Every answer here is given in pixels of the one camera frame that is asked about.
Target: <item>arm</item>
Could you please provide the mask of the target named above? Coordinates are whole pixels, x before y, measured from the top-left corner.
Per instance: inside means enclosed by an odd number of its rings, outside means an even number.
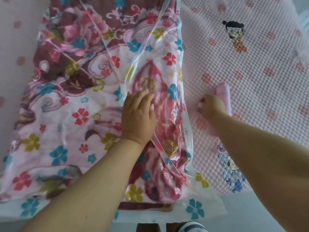
[[[130,173],[155,130],[153,94],[129,95],[122,112],[122,139],[31,219],[21,232],[107,231],[121,202]]]
[[[201,102],[200,112],[267,210],[287,231],[307,231],[309,150],[233,119],[216,96]]]

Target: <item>cartoon boy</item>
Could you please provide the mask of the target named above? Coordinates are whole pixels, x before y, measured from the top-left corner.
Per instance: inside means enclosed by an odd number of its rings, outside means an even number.
[[[247,52],[247,48],[243,45],[242,37],[245,34],[244,24],[236,21],[223,21],[225,25],[225,31],[229,34],[229,37],[233,40],[234,48],[237,52]]]

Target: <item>hand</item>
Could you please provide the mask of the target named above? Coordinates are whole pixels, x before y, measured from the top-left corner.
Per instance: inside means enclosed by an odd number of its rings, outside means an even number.
[[[198,108],[198,111],[209,122],[211,122],[211,120],[217,115],[226,113],[223,100],[216,95],[205,94],[200,99],[200,102],[202,102],[203,105]]]
[[[127,96],[122,109],[122,138],[137,142],[143,147],[155,131],[155,112],[150,108],[154,94],[137,91]]]

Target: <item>cartoon character print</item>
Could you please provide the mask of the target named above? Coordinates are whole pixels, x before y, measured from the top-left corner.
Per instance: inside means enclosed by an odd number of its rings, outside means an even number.
[[[234,48],[237,52],[247,52],[247,48],[243,45],[243,36],[245,34],[244,24],[236,21],[223,21],[225,25],[225,31],[229,34],[229,37],[233,40]]]
[[[244,188],[244,181],[246,180],[244,175],[241,173],[229,154],[224,153],[226,150],[222,145],[218,145],[217,149],[220,151],[220,153],[218,153],[218,158],[223,168],[220,176],[223,177],[233,193],[236,191],[240,192]]]

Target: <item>cartoon girl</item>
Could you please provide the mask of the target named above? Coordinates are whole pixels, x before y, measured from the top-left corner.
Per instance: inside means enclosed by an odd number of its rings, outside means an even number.
[[[225,25],[225,31],[229,34],[230,38],[233,40],[234,48],[237,52],[247,52],[247,48],[243,45],[243,36],[245,34],[244,24],[238,23],[236,21],[223,21]]]
[[[217,149],[221,152],[218,153],[219,162],[223,168],[221,177],[226,181],[232,192],[241,191],[244,188],[246,178],[236,166],[228,153],[222,153],[225,149],[222,145],[218,145]]]

